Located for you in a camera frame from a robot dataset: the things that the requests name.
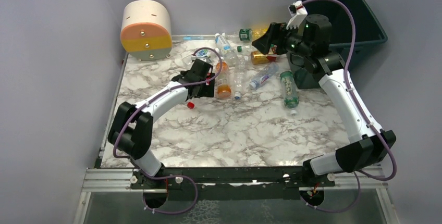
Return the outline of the orange juice bottle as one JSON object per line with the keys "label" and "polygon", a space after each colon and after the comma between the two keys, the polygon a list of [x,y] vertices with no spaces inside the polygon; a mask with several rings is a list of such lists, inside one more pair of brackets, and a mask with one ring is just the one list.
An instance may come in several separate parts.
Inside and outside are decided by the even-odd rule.
{"label": "orange juice bottle", "polygon": [[216,95],[219,99],[227,99],[231,96],[231,82],[229,65],[222,60],[215,66],[215,72],[220,72],[215,78]]}

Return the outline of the green tea bottle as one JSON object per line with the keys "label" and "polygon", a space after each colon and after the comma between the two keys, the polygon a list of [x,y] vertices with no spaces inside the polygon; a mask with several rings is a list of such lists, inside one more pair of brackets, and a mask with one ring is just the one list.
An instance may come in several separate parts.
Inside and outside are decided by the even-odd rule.
{"label": "green tea bottle", "polygon": [[299,97],[291,71],[284,71],[280,74],[280,84],[284,106],[290,111],[291,115],[296,115],[298,113]]}

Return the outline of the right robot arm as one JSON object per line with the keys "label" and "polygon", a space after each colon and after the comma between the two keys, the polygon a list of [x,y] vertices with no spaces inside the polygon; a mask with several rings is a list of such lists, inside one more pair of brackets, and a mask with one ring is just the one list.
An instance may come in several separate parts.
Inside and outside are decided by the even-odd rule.
{"label": "right robot arm", "polygon": [[262,54],[275,45],[277,55],[299,56],[303,66],[330,97],[346,128],[350,143],[334,152],[303,162],[303,175],[310,179],[329,173],[355,171],[381,162],[386,156],[392,161],[392,179],[397,164],[391,152],[396,135],[385,130],[363,104],[339,53],[329,49],[332,24],[326,16],[308,15],[300,28],[286,23],[271,23],[266,32],[252,42]]}

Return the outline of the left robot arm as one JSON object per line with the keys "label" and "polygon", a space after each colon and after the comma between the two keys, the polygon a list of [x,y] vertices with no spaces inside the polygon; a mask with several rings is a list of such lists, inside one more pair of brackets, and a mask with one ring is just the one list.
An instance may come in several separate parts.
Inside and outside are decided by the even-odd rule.
{"label": "left robot arm", "polygon": [[116,111],[107,140],[126,153],[150,177],[156,177],[163,164],[151,151],[153,125],[163,114],[189,99],[214,96],[213,66],[195,60],[159,92],[131,104],[121,103]]}

